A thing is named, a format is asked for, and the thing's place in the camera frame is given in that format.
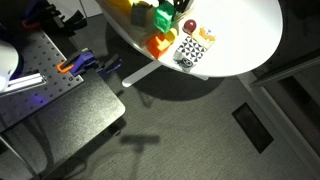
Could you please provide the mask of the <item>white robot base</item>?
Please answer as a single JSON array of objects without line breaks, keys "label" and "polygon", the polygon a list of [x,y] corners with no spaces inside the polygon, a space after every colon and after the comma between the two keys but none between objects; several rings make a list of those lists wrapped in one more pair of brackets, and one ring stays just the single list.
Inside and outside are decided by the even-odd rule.
[{"label": "white robot base", "polygon": [[4,92],[19,64],[17,50],[10,43],[0,40],[0,92]]}]

